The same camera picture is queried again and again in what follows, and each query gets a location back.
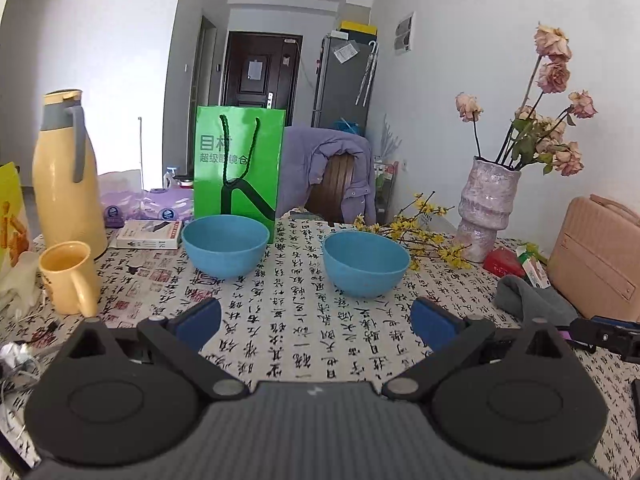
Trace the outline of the white book box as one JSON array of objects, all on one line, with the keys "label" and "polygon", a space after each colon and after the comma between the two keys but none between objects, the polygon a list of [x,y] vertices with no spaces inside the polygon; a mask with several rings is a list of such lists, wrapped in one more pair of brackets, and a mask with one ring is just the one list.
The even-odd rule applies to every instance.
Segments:
[{"label": "white book box", "polygon": [[112,247],[175,250],[179,245],[181,229],[181,221],[127,220],[112,240]]}]

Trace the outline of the blue bowl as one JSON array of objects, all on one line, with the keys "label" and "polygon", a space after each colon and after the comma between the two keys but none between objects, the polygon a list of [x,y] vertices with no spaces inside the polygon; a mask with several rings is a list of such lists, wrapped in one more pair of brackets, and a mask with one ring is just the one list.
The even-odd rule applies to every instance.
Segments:
[{"label": "blue bowl", "polygon": [[198,218],[181,232],[182,246],[195,269],[212,278],[239,278],[253,271],[265,253],[269,230],[234,214]]},{"label": "blue bowl", "polygon": [[374,298],[398,285],[406,274],[409,253],[388,238],[343,230],[322,243],[323,263],[330,282],[347,296]]}]

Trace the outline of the purple jacket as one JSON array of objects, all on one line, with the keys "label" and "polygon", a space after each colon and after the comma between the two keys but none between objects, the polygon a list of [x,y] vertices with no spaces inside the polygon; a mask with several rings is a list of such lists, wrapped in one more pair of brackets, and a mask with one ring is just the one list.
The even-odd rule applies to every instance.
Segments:
[{"label": "purple jacket", "polygon": [[361,216],[376,222],[375,174],[372,150],[366,138],[340,130],[285,127],[282,138],[276,216],[304,206],[313,185],[320,184],[332,156],[354,158],[352,180],[345,188],[341,213],[347,223]]}]

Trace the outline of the yellow mug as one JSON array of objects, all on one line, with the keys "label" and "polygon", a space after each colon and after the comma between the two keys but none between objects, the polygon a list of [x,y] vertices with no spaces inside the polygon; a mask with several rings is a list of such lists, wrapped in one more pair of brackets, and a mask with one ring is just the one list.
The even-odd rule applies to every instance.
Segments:
[{"label": "yellow mug", "polygon": [[47,248],[39,257],[39,270],[56,312],[98,315],[101,285],[86,243],[71,240]]}]

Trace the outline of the yellow box on fridge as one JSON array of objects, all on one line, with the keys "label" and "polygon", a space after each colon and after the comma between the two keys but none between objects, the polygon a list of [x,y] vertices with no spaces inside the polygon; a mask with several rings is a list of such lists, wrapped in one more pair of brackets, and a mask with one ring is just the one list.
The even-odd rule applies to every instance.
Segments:
[{"label": "yellow box on fridge", "polygon": [[376,26],[353,21],[341,21],[338,29],[341,32],[356,32],[357,34],[369,36],[376,36],[378,34],[378,28]]}]

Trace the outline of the calligraphy print tablecloth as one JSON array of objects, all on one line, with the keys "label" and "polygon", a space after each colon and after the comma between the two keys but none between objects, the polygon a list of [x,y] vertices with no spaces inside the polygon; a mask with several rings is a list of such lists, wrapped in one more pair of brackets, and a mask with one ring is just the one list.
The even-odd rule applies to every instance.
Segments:
[{"label": "calligraphy print tablecloth", "polygon": [[[100,318],[109,327],[136,326],[150,315],[173,318],[207,297],[222,307],[220,330],[202,349],[206,359],[250,387],[260,380],[347,382],[380,388],[430,353],[410,328],[416,297],[430,297],[459,318],[479,315],[500,327],[516,327],[492,303],[497,278],[481,266],[450,269],[423,260],[384,296],[344,296],[326,276],[322,242],[333,232],[319,221],[284,220],[262,262],[244,278],[219,281],[196,270],[180,250],[110,248],[96,260],[101,280]],[[82,317],[58,315],[40,292],[29,314],[1,317],[1,345],[29,342],[32,353],[52,348],[73,333]],[[576,352],[608,404],[608,426],[593,463],[612,479],[639,473],[639,434],[630,385],[639,365],[598,349]]]}]

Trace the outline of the white wall panel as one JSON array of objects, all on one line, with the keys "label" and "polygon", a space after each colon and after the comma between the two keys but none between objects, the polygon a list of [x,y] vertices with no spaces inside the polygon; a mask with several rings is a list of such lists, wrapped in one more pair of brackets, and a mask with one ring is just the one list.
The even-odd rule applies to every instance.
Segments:
[{"label": "white wall panel", "polygon": [[398,22],[394,38],[394,52],[396,54],[403,54],[412,50],[415,17],[416,14],[411,12]]}]

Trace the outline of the pink textured vase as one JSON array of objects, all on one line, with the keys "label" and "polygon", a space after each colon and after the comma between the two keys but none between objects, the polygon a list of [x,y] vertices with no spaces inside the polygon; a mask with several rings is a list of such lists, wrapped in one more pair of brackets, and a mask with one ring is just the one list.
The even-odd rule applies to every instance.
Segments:
[{"label": "pink textured vase", "polygon": [[475,157],[462,188],[456,241],[464,258],[482,263],[509,224],[521,173]]}]

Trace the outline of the red small box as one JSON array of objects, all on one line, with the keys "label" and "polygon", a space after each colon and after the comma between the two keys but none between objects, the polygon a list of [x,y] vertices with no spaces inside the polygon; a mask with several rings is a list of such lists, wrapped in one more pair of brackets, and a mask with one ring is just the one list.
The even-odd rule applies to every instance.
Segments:
[{"label": "red small box", "polygon": [[514,275],[518,278],[525,278],[526,273],[518,261],[515,252],[506,248],[497,248],[488,252],[483,269],[494,274],[497,278],[504,278],[507,275]]}]

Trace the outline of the green paper shopping bag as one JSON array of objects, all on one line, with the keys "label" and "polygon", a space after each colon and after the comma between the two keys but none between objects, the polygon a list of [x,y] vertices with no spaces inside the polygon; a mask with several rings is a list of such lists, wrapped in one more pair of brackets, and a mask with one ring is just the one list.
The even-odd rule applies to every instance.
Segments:
[{"label": "green paper shopping bag", "polygon": [[234,214],[274,235],[285,111],[201,106],[194,140],[194,216]]}]

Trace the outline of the yellow flower branch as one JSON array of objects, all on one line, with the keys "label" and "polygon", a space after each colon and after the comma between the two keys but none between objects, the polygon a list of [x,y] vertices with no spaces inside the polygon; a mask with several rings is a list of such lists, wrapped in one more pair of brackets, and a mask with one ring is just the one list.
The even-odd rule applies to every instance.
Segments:
[{"label": "yellow flower branch", "polygon": [[409,269],[419,271],[426,259],[439,259],[451,269],[468,270],[472,262],[465,257],[468,245],[454,242],[451,237],[432,231],[428,222],[444,218],[451,207],[440,206],[433,202],[435,192],[416,193],[408,205],[395,214],[390,223],[367,224],[362,214],[356,217],[352,225],[360,232],[381,235],[405,248],[409,254]]}]

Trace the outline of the dark entrance door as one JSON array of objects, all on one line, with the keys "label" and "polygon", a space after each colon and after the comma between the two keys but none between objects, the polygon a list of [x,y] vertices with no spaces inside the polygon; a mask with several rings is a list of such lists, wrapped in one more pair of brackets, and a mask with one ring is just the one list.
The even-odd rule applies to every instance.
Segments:
[{"label": "dark entrance door", "polygon": [[302,36],[230,32],[220,104],[285,110],[292,122]]}]

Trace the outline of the wooden chair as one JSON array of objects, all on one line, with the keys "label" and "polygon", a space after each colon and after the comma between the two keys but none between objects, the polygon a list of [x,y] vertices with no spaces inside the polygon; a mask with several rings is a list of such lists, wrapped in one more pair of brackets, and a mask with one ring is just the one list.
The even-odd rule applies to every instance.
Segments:
[{"label": "wooden chair", "polygon": [[321,182],[310,188],[306,209],[328,222],[330,226],[344,221],[342,200],[346,188],[352,182],[354,161],[355,157],[351,154],[330,157]]}]

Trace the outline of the green white snack pack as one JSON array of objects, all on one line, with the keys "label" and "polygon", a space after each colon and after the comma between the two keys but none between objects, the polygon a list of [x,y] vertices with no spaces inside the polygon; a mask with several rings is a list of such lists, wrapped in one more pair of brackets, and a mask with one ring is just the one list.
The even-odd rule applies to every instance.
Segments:
[{"label": "green white snack pack", "polygon": [[518,262],[523,268],[526,278],[533,287],[546,289],[551,286],[544,263],[536,244],[518,245],[515,249]]}]

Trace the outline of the grey purple cloth pouch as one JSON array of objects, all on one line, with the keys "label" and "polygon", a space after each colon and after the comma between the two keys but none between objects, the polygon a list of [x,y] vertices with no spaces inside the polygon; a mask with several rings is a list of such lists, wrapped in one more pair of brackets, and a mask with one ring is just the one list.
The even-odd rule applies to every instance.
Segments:
[{"label": "grey purple cloth pouch", "polygon": [[523,323],[543,318],[554,326],[569,326],[576,318],[584,318],[552,286],[534,287],[515,275],[500,278],[494,305]]}]

